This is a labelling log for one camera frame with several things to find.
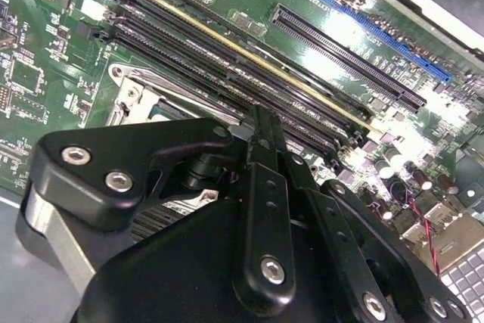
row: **black ram slot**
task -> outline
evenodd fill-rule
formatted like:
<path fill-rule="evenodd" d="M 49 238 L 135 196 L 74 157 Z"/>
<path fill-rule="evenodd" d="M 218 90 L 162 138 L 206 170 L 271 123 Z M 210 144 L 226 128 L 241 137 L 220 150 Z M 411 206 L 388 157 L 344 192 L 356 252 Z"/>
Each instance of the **black ram slot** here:
<path fill-rule="evenodd" d="M 357 101 L 353 101 L 348 99 L 346 95 L 344 95 L 340 90 L 334 88 L 333 86 L 329 85 L 327 82 L 323 81 L 320 77 L 316 76 L 314 73 L 311 73 L 307 69 L 301 67 L 298 63 L 294 62 L 290 58 L 284 56 L 279 51 L 275 50 L 269 45 L 266 45 L 264 42 L 260 41 L 256 37 L 250 35 L 249 33 L 244 32 L 241 28 L 237 25 L 231 23 L 230 21 L 226 20 L 224 17 L 221 17 L 216 12 L 212 11 L 208 7 L 204 6 L 203 4 L 197 2 L 196 0 L 176 0 L 178 2 L 179 7 L 184 7 L 188 5 L 191 9 L 195 10 L 198 13 L 198 18 L 200 19 L 200 15 L 203 15 L 202 21 L 210 20 L 212 22 L 217 23 L 220 26 L 226 28 L 227 31 L 236 35 L 241 43 L 246 44 L 249 47 L 256 47 L 262 49 L 264 52 L 271 54 L 274 56 L 275 60 L 278 62 L 279 65 L 285 64 L 290 69 L 295 70 L 296 73 L 286 69 L 286 71 L 293 77 L 297 78 L 300 82 L 304 82 L 306 85 L 310 85 L 314 87 L 314 84 L 322 85 L 325 89 L 328 89 L 330 93 L 324 93 L 329 98 L 333 98 L 335 102 L 340 104 L 341 107 L 345 108 L 346 110 L 352 110 L 354 114 L 358 114 L 364 120 L 370 120 L 373 117 L 372 112 L 369 111 L 366 107 L 359 104 Z M 327 107 L 326 105 L 321 105 L 324 108 L 327 108 L 328 113 L 334 113 L 334 111 Z"/>
<path fill-rule="evenodd" d="M 165 67 L 168 67 L 171 70 L 181 71 L 180 74 L 187 78 L 189 81 L 195 81 L 195 85 L 199 85 L 198 81 L 202 81 L 203 85 L 206 85 L 206 80 L 211 79 L 212 81 L 214 78 L 210 77 L 206 73 L 200 73 L 197 68 L 190 67 L 186 64 L 186 61 L 181 58 L 170 57 L 166 52 L 163 52 L 161 49 L 157 48 L 155 45 L 150 44 L 144 40 L 143 36 L 135 35 L 133 33 L 124 33 L 122 31 L 116 32 L 112 38 L 113 41 L 118 43 L 119 45 L 131 49 L 132 51 L 138 53 L 139 55 L 151 59 L 152 61 L 156 62 L 157 64 L 161 64 Z M 211 90 L 211 93 L 216 93 L 216 95 L 220 95 L 220 86 Z M 244 90 L 246 94 L 251 92 L 250 87 Z M 252 99 L 252 101 L 248 101 L 249 104 L 241 104 L 240 100 L 233 95 L 223 95 L 223 101 L 233 107 L 234 109 L 239 110 L 242 113 L 247 114 L 248 109 L 250 108 L 251 104 L 267 104 L 268 100 L 260 100 L 256 92 L 255 95 L 252 96 L 249 94 L 247 99 Z M 294 138 L 296 140 L 303 140 L 305 144 L 303 146 L 314 150 L 316 153 L 319 153 L 321 156 L 325 155 L 328 151 L 334 151 L 334 147 L 332 145 L 328 145 L 330 139 L 323 138 L 321 132 L 318 132 L 317 129 L 313 129 L 307 123 L 304 123 L 299 115 L 293 115 L 292 113 L 288 113 L 283 107 L 279 107 L 275 104 L 271 105 L 274 107 L 274 111 L 281 116 L 284 116 L 286 121 L 286 127 L 284 128 L 287 130 L 288 136 Z"/>
<path fill-rule="evenodd" d="M 283 5 L 276 7 L 272 23 L 365 82 L 374 91 L 410 111 L 416 113 L 427 104 L 424 98 L 349 51 Z"/>
<path fill-rule="evenodd" d="M 203 67 L 205 71 L 212 74 L 218 79 L 224 79 L 225 82 L 235 81 L 234 87 L 239 89 L 247 89 L 247 80 L 237 74 L 227 74 L 227 70 L 220 64 L 219 61 L 215 61 L 211 57 L 207 56 L 202 51 L 197 48 L 184 43 L 183 41 L 177 39 L 166 31 L 162 30 L 158 26 L 149 23 L 145 19 L 141 19 L 130 14 L 124 14 L 117 26 L 123 25 L 129 29 L 135 31 L 137 34 L 141 35 L 145 39 L 149 39 L 151 42 L 156 42 L 168 48 L 171 52 L 176 53 L 180 57 L 187 60 L 191 60 L 192 63 L 198 63 L 198 67 Z M 278 105 L 274 102 L 274 97 L 265 97 L 263 93 L 259 94 L 263 98 L 262 102 L 264 105 L 268 105 L 274 109 L 278 108 Z M 304 113 L 299 114 L 299 112 L 292 110 L 291 107 L 286 107 L 286 113 L 292 113 L 294 117 L 299 117 L 305 120 L 305 129 L 312 129 L 312 134 L 315 139 L 319 139 L 321 142 L 326 142 L 328 144 L 335 144 L 337 146 L 343 145 L 343 136 L 332 129 L 329 129 L 323 125 L 315 125 L 314 120 L 305 115 Z"/>
<path fill-rule="evenodd" d="M 250 74 L 252 77 L 263 80 L 263 82 L 268 83 L 272 88 L 278 90 L 279 92 L 288 93 L 295 98 L 295 101 L 300 101 L 304 109 L 307 111 L 313 111 L 314 114 L 319 113 L 320 118 L 325 118 L 329 123 L 332 123 L 342 130 L 345 130 L 349 134 L 351 133 L 353 124 L 347 120 L 347 118 L 334 112 L 330 107 L 315 101 L 313 98 L 311 98 L 311 96 L 307 95 L 305 92 L 302 92 L 298 88 L 288 84 L 282 85 L 270 72 L 264 70 L 262 67 L 258 67 L 251 61 L 242 60 L 235 51 L 224 46 L 223 44 L 220 44 L 211 36 L 208 36 L 196 27 L 180 21 L 177 17 L 173 16 L 163 8 L 157 7 L 157 5 L 149 0 L 127 0 L 127 2 L 131 7 L 137 8 L 141 12 L 147 12 L 154 19 L 158 20 L 162 24 L 166 24 L 188 39 L 193 39 L 196 43 L 200 44 L 203 46 L 203 48 L 207 49 L 211 53 L 217 55 L 218 57 L 224 58 L 231 64 L 237 65 L 237 68 L 240 68 L 247 74 Z M 117 12 L 116 15 L 121 17 L 136 17 L 140 20 L 137 14 L 133 14 L 129 11 L 129 9 L 125 8 L 121 10 L 121 14 Z M 150 23 L 149 27 L 151 27 L 151 29 L 157 33 L 163 31 L 153 23 Z"/>

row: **silver screw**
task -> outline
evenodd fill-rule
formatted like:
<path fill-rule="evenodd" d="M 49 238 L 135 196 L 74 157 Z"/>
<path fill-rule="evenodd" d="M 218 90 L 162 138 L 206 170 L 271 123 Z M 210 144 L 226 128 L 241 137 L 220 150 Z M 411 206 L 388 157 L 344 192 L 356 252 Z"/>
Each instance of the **silver screw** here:
<path fill-rule="evenodd" d="M 133 186 L 133 181 L 129 175 L 123 172 L 111 172 L 106 175 L 106 185 L 113 191 L 124 193 L 129 191 Z"/>
<path fill-rule="evenodd" d="M 342 185 L 334 185 L 334 189 L 336 189 L 336 191 L 339 194 L 345 194 L 346 193 L 345 188 Z"/>
<path fill-rule="evenodd" d="M 259 139 L 259 144 L 261 144 L 265 149 L 269 149 L 271 146 L 269 145 L 269 142 L 265 140 L 264 138 Z"/>
<path fill-rule="evenodd" d="M 62 150 L 62 160 L 74 166 L 83 166 L 91 160 L 91 154 L 81 147 L 67 147 Z"/>
<path fill-rule="evenodd" d="M 447 304 L 451 307 L 457 317 L 464 319 L 464 312 L 462 312 L 462 309 L 456 303 L 449 299 L 447 300 Z"/>
<path fill-rule="evenodd" d="M 365 303 L 366 309 L 376 320 L 384 321 L 386 319 L 385 308 L 372 293 L 366 292 L 363 294 L 363 303 Z"/>
<path fill-rule="evenodd" d="M 271 257 L 266 257 L 260 263 L 262 275 L 271 283 L 280 285 L 284 282 L 286 274 L 281 264 Z"/>
<path fill-rule="evenodd" d="M 222 136 L 223 138 L 226 138 L 228 135 L 227 130 L 225 130 L 225 128 L 222 126 L 216 126 L 215 128 L 213 128 L 213 132 L 216 133 L 218 136 Z"/>
<path fill-rule="evenodd" d="M 296 154 L 293 154 L 293 160 L 296 164 L 299 164 L 300 166 L 304 164 L 304 160 Z"/>
<path fill-rule="evenodd" d="M 429 298 L 430 306 L 437 313 L 438 316 L 441 318 L 447 318 L 447 312 L 445 311 L 444 306 L 434 297 Z"/>

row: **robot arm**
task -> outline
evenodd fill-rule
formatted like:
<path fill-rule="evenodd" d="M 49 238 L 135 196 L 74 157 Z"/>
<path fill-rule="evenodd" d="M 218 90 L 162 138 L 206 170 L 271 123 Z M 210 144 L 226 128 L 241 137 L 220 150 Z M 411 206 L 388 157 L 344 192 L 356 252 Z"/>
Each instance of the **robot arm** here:
<path fill-rule="evenodd" d="M 76 323 L 465 322 L 467 310 L 337 180 L 320 188 L 261 107 L 210 119 L 56 132 L 17 220 L 26 249 L 82 295 Z M 135 214 L 219 199 L 137 244 Z"/>

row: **motherboard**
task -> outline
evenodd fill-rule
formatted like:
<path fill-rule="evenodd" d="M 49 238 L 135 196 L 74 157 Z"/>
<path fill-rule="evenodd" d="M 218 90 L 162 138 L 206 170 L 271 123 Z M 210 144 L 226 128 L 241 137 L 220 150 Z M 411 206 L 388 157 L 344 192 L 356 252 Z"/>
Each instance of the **motherboard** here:
<path fill-rule="evenodd" d="M 482 59 L 399 0 L 0 0 L 0 67 L 3 188 L 49 132 L 262 104 L 317 183 L 412 244 L 418 213 L 434 233 L 461 216 L 456 151 L 484 121 Z"/>

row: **electrolytic capacitor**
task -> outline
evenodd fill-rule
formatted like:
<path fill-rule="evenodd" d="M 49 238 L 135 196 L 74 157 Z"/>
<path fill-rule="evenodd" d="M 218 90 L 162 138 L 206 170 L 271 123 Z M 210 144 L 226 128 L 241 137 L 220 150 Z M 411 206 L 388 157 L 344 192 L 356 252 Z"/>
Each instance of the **electrolytic capacitor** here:
<path fill-rule="evenodd" d="M 396 148 L 390 148 L 388 151 L 386 151 L 385 158 L 395 169 L 401 169 L 405 164 L 405 158 Z"/>
<path fill-rule="evenodd" d="M 451 177 L 446 174 L 441 174 L 437 177 L 437 182 L 440 185 L 445 193 L 447 194 L 457 194 L 459 193 L 459 188 L 455 185 L 454 181 L 452 181 Z"/>
<path fill-rule="evenodd" d="M 432 182 L 429 177 L 424 173 L 422 169 L 416 169 L 413 171 L 411 176 L 414 178 L 416 183 L 422 188 L 423 191 L 428 191 L 432 188 Z"/>
<path fill-rule="evenodd" d="M 395 174 L 395 172 L 393 172 L 393 168 L 387 163 L 386 160 L 383 159 L 378 160 L 375 163 L 375 169 L 377 170 L 378 175 L 382 179 L 391 178 Z"/>

